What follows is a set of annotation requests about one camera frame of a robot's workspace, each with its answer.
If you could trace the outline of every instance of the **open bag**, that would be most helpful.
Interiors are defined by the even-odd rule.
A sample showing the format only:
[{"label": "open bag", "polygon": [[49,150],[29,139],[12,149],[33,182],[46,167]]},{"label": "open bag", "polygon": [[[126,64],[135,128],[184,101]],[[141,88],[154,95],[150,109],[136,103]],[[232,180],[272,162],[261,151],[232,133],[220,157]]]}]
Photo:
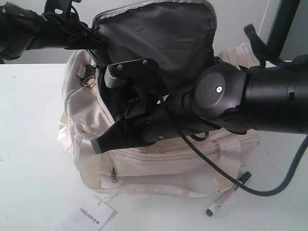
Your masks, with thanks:
[{"label": "open bag", "polygon": [[[191,28],[194,31],[188,31],[188,38],[184,33],[177,35],[177,28],[170,31],[164,40],[158,39],[157,35],[156,43],[153,44],[151,40],[154,38],[147,29],[159,25],[162,17],[168,17],[169,22],[165,24],[170,24],[171,28],[175,23],[172,19],[179,20],[179,12],[192,13],[187,10],[188,5],[183,8],[184,3],[189,3],[191,10],[204,18],[204,26],[199,26],[204,33],[197,27]],[[149,19],[145,20],[147,27],[138,24],[136,19],[141,17]],[[131,22],[132,29],[123,22]],[[96,69],[93,82],[89,85],[82,86],[79,74],[88,65],[98,64],[101,67],[103,64],[149,57],[159,63],[160,76],[168,92],[193,83],[198,74],[215,64],[212,42],[216,17],[210,4],[202,0],[147,1],[102,13],[94,20],[94,27],[101,36],[110,39],[110,45],[104,54],[96,51],[89,55],[86,51],[77,51],[69,59],[63,84],[65,112],[61,118],[59,133],[60,142],[74,157],[83,183],[104,194],[157,193],[204,197],[229,189],[231,183],[195,154],[182,138],[158,141],[149,147],[94,154],[90,141],[103,135],[114,124],[115,114],[114,111],[111,112],[110,94],[104,94],[106,88],[101,69]],[[126,39],[119,37],[123,31],[127,35]],[[178,41],[178,44],[171,44],[171,41]],[[258,65],[248,44],[225,50],[219,57],[235,66]],[[238,177],[240,168],[247,164],[259,142],[254,131],[248,131],[246,135],[235,135],[225,129],[210,132],[203,142],[190,140],[204,155],[234,178]]]}]

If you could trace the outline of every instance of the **white table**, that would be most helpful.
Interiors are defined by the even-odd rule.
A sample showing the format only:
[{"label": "white table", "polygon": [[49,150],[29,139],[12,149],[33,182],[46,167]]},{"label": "white table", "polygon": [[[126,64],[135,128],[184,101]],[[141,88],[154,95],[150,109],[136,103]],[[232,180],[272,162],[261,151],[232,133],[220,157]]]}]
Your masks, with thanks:
[{"label": "white table", "polygon": [[[72,206],[92,193],[57,141],[64,67],[0,65],[1,231],[52,231]],[[255,167],[247,185],[269,190],[281,183],[304,136],[259,134],[261,145],[251,160]],[[120,195],[108,202],[116,213],[103,230],[307,230],[307,175],[306,155],[283,193],[262,198],[240,191],[212,218],[205,209],[215,195]]]}]

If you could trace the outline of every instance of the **canvas bag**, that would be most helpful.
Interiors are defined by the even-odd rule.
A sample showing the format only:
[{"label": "canvas bag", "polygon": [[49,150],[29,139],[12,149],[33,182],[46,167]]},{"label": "canvas bag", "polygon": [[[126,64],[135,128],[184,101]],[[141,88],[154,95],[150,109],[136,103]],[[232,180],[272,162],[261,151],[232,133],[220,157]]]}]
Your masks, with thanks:
[{"label": "canvas bag", "polygon": [[[235,66],[258,64],[250,45],[223,51],[219,57]],[[70,57],[65,71],[59,140],[73,158],[83,183],[104,194],[157,193],[204,197],[225,191],[231,183],[224,179],[181,138],[159,141],[150,147],[112,150],[94,154],[90,140],[101,136],[114,123],[96,84],[82,87],[79,68],[95,62],[86,51]],[[258,145],[255,131],[235,135],[225,129],[210,132],[204,142],[192,143],[221,169],[236,178],[240,168]]]}]

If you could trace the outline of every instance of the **black marker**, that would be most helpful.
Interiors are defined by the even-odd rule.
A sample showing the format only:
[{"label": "black marker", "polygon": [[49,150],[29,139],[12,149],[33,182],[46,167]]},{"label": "black marker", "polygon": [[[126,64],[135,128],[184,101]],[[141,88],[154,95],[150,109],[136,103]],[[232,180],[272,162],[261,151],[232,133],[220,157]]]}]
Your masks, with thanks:
[{"label": "black marker", "polygon": [[[251,173],[250,172],[246,172],[244,175],[242,175],[239,178],[239,181],[243,184],[245,184],[249,178],[251,178]],[[221,208],[221,206],[230,199],[230,197],[232,197],[232,195],[234,195],[239,189],[239,186],[234,185],[226,194],[224,194],[223,196],[221,196],[218,200],[215,201],[215,203],[213,203],[213,205],[208,208],[206,210],[206,214],[211,217],[213,216],[215,213],[217,213],[217,211]]]}]

